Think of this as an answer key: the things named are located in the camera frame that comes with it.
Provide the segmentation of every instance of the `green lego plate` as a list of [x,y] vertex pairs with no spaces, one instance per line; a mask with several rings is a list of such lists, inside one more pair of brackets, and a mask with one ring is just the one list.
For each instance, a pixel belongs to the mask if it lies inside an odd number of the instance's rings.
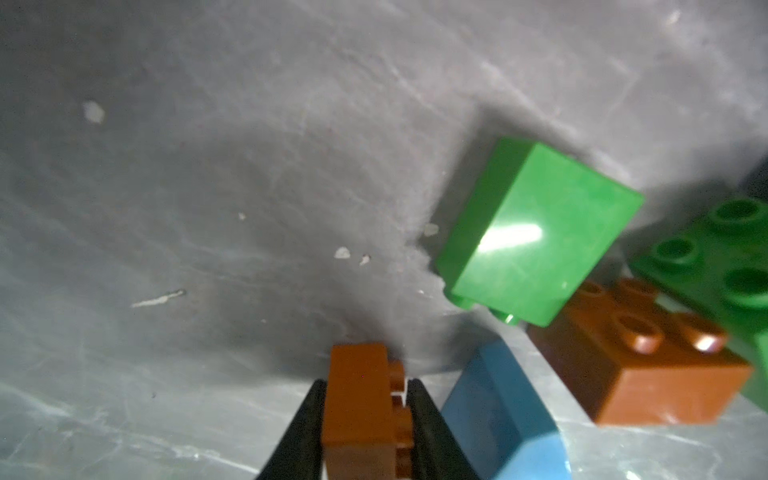
[[547,326],[642,203],[546,145],[502,138],[435,261],[445,295]]
[[741,392],[768,411],[768,204],[728,200],[630,268],[728,330],[755,366]]

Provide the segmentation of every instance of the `grey surface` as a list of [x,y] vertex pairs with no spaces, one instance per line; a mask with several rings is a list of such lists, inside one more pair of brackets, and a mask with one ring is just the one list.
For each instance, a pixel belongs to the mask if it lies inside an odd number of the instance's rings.
[[[615,276],[765,153],[767,25],[763,0],[0,3],[0,477],[252,478],[339,342],[441,402],[502,330],[429,272],[493,138],[647,195]],[[577,480],[765,478],[746,400],[598,430],[503,331]]]

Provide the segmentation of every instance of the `lego duplo brick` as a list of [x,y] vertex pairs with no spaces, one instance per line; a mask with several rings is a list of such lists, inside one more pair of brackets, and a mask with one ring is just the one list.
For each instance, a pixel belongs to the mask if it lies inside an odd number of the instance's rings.
[[442,415],[483,480],[570,480],[560,432],[503,340],[482,347]]
[[611,291],[584,282],[546,329],[528,327],[598,425],[711,423],[749,378],[727,333],[694,313],[669,313],[658,290],[624,278]]
[[392,395],[404,388],[384,345],[333,347],[321,439],[329,480],[410,476],[411,412]]
[[445,295],[546,326],[642,203],[546,145],[502,138],[435,261]]
[[631,268],[728,331],[728,347],[756,368],[741,392],[768,411],[768,204],[717,205]]

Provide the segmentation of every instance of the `scratch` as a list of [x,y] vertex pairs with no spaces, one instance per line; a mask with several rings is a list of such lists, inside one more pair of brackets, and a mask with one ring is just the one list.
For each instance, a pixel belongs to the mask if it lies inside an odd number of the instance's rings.
[[134,418],[131,414],[131,409],[128,408],[128,382],[125,380],[125,377],[123,376],[120,378],[120,383],[123,387],[123,410],[125,410],[125,419],[128,420],[131,423],[134,423]]
[[71,413],[67,410],[69,405],[64,406],[55,406],[48,403],[43,402],[39,398],[30,395],[27,392],[24,392],[23,390],[17,389],[14,386],[10,386],[7,383],[0,382],[0,392],[5,392],[11,395],[15,395],[19,397],[20,399],[27,402],[31,407],[42,411],[46,415],[50,416],[57,416],[57,417],[71,417]]
[[615,68],[619,73],[627,77],[635,75],[634,71],[631,68],[629,68],[624,62],[622,62],[616,57],[609,56],[608,63],[610,63],[611,66]]
[[248,399],[232,399],[233,402],[241,403],[245,406],[249,406],[253,411],[253,417],[262,420],[274,420],[274,419],[291,419],[290,413],[277,412],[275,410],[268,409],[258,403],[253,403]]
[[603,116],[603,120],[601,122],[603,125],[605,125],[608,120],[613,117],[614,113],[616,113],[616,110],[618,110],[621,105],[624,104],[624,102],[627,100],[627,97],[629,97],[629,94],[634,90],[634,87],[637,85],[640,79],[641,76],[637,75],[635,78],[627,82],[627,84],[624,86],[624,89],[616,97],[616,100],[614,100],[611,106],[608,107],[608,109],[605,111],[605,115]]
[[18,444],[16,445],[16,448],[15,448],[15,449],[13,449],[13,452],[11,452],[11,454],[10,454],[10,455],[8,455],[8,457],[6,458],[6,460],[11,460],[13,457],[15,457],[15,456],[16,456],[16,454],[18,453],[18,451],[19,451],[19,450],[21,450],[21,449],[22,449],[22,446],[24,445],[24,442],[26,442],[26,441],[27,441],[27,439],[29,438],[29,436],[30,436],[30,435],[31,435],[31,432],[27,432],[27,435],[24,435],[24,438],[23,438],[23,439],[21,439],[21,440],[18,442]]
[[186,295],[187,291],[184,289],[176,290],[175,292],[166,293],[165,295],[159,296],[158,298],[153,298],[151,300],[142,300],[140,302],[132,303],[131,308],[136,308],[139,306],[154,306],[154,305],[162,305],[163,303],[168,303],[168,300],[175,298],[177,296]]
[[712,462],[712,465],[707,470],[707,478],[709,480],[716,480],[715,472],[720,467],[720,465],[722,465],[722,463],[723,463],[723,456],[720,453],[718,453],[717,449],[715,449],[712,445],[708,445],[708,444],[706,444],[704,442],[699,442],[697,440],[686,439],[685,437],[681,437],[679,435],[675,435],[675,434],[672,434],[672,433],[656,433],[656,432],[649,432],[649,431],[646,431],[646,430],[643,430],[643,429],[635,429],[635,428],[624,428],[623,430],[626,430],[628,432],[633,432],[633,433],[640,433],[642,435],[661,437],[663,439],[672,440],[673,442],[679,442],[679,443],[683,443],[685,445],[693,445],[693,446],[696,446],[696,447],[698,447],[700,449],[709,450],[712,453],[714,461]]
[[122,447],[123,447],[123,439],[122,439],[122,438],[119,438],[119,439],[115,440],[115,446],[114,446],[114,448],[113,448],[112,450],[110,450],[109,452],[107,452],[107,453],[103,454],[103,455],[102,455],[102,456],[100,456],[99,458],[96,458],[96,459],[95,459],[93,462],[89,462],[89,463],[88,463],[86,466],[84,466],[83,468],[80,468],[80,469],[78,470],[78,474],[80,474],[80,473],[84,472],[86,469],[88,469],[88,468],[90,468],[90,467],[92,467],[92,466],[94,466],[94,465],[97,465],[99,462],[101,462],[102,460],[104,460],[104,459],[105,459],[105,458],[107,458],[108,456],[110,456],[110,455],[114,455],[114,454],[115,454],[115,453],[117,453],[117,452],[118,452],[118,450],[120,450]]
[[247,361],[246,359],[240,358],[239,353],[234,352],[227,352],[227,356],[230,357],[235,363],[237,363],[240,366],[245,367],[246,369],[250,370],[251,372],[259,372],[259,370],[256,368],[254,364]]
[[216,455],[210,455],[207,453],[202,454],[203,457],[207,458],[208,460],[211,460],[212,462],[220,463],[222,465],[228,465],[232,468],[237,468],[238,470],[243,470],[244,472],[248,472],[252,475],[259,475],[261,471],[258,468],[251,467],[250,465],[245,465],[243,463],[237,463],[233,462],[232,460],[228,460],[227,458],[221,458],[218,453]]
[[308,2],[300,2],[299,0],[289,0],[289,3],[293,4],[293,6],[297,7],[299,10],[301,10],[311,18],[320,20],[322,23],[325,23],[330,26],[336,25],[336,21],[334,21],[329,16],[324,15],[323,13],[318,12],[316,9],[312,8]]
[[18,375],[19,375],[19,376],[22,376],[22,377],[23,377],[23,376],[26,376],[26,375],[28,375],[29,373],[32,373],[32,372],[34,372],[36,369],[39,369],[40,367],[42,367],[43,365],[45,365],[45,363],[47,363],[47,362],[48,362],[48,360],[51,360],[51,359],[53,359],[53,357],[51,357],[51,356],[46,356],[44,359],[40,360],[39,362],[37,362],[37,363],[36,363],[36,364],[34,364],[33,366],[30,366],[29,368],[22,370],[22,371],[21,371],[21,372],[20,372]]
[[9,467],[21,467],[21,468],[29,468],[30,470],[39,470],[40,472],[45,473],[62,473],[62,471],[58,468],[50,468],[46,465],[42,465],[39,463],[28,463],[28,462],[10,462],[7,459],[0,460],[0,465],[7,465]]
[[754,418],[764,417],[764,416],[765,416],[764,412],[751,412],[751,413],[746,413],[744,415],[732,415],[732,416],[723,415],[720,417],[720,421],[721,422],[739,422],[740,420],[754,419]]
[[421,106],[431,111],[432,113],[437,114],[440,117],[445,116],[435,107],[435,105],[424,99],[424,96],[421,94],[421,92],[416,87],[414,87],[411,82],[402,76],[400,70],[395,66],[395,64],[393,64],[385,55],[380,55],[380,57],[384,61],[387,69],[389,70],[389,73],[392,74],[392,76],[394,76],[397,80],[397,85],[399,85],[400,88],[406,92],[406,94],[414,98]]

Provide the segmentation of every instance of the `brown lego brick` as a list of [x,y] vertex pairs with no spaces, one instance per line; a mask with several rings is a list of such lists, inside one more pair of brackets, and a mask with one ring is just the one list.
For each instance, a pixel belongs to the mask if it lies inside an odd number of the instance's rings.
[[411,411],[393,395],[404,385],[384,345],[333,347],[322,434],[329,480],[410,476]]
[[607,291],[584,282],[548,327],[528,336],[598,425],[711,423],[752,373],[727,334],[656,305],[636,279]]

